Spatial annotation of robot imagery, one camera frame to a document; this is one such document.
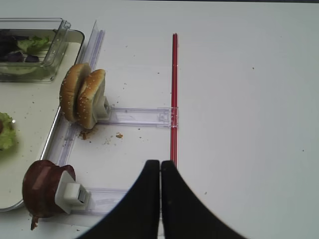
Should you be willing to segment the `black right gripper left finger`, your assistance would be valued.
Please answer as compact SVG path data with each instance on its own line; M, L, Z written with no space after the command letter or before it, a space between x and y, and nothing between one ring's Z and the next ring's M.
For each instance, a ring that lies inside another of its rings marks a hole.
M156 239L160 220L160 162L146 161L139 177L116 205L81 239Z

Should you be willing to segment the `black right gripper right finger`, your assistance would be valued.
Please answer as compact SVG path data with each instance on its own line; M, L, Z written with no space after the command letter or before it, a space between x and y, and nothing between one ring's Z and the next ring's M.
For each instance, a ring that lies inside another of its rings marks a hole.
M197 198L172 161L161 163L161 208L166 239L243 239Z

